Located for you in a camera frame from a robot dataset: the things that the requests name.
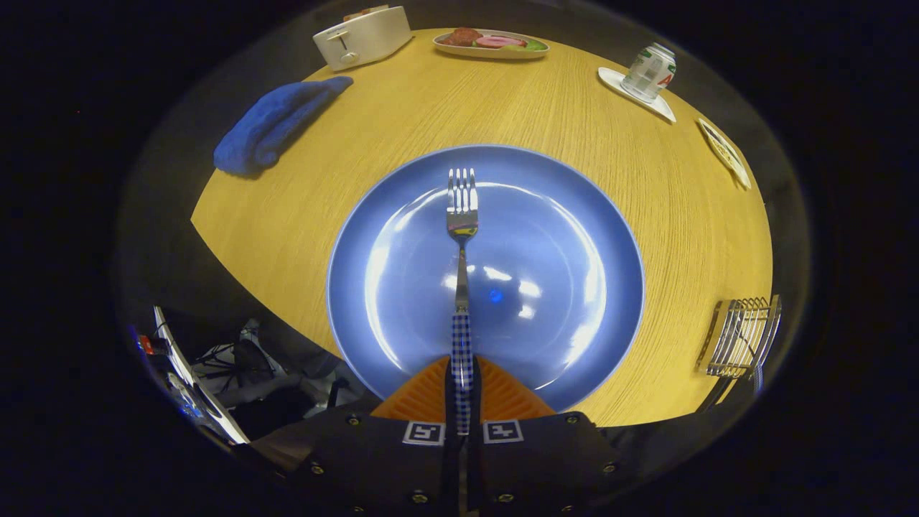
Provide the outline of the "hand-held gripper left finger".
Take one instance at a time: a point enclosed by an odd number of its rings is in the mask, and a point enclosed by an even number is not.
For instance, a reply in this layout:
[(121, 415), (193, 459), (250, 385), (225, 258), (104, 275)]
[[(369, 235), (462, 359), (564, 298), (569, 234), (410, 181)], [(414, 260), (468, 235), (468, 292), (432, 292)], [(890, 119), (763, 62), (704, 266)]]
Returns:
[(308, 419), (294, 485), (330, 516), (457, 516), (459, 440), (449, 358), (435, 360), (374, 409)]

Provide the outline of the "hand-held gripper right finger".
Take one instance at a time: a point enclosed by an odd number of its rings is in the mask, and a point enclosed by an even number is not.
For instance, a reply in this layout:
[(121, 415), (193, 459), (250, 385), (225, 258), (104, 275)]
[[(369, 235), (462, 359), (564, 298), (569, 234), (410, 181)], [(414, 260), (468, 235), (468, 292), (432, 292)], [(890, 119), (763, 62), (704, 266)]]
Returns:
[(633, 456), (583, 413), (555, 412), (477, 360), (480, 516), (593, 516), (633, 477)]

